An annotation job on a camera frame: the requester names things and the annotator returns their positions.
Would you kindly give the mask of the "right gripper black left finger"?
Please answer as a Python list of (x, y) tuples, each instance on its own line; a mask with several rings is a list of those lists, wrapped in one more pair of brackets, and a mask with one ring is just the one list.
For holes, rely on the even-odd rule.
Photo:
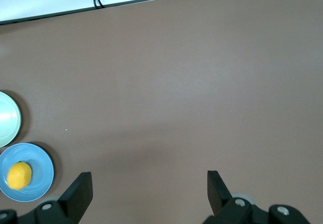
[(19, 223), (79, 223), (93, 198), (92, 175), (81, 173), (56, 201), (46, 201), (19, 217)]

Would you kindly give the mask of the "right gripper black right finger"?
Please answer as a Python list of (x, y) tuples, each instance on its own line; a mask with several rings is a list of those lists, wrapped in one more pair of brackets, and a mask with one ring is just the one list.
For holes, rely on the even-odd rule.
[(241, 197), (233, 197), (218, 171), (207, 172), (207, 197), (213, 211), (203, 223), (252, 223), (252, 205)]

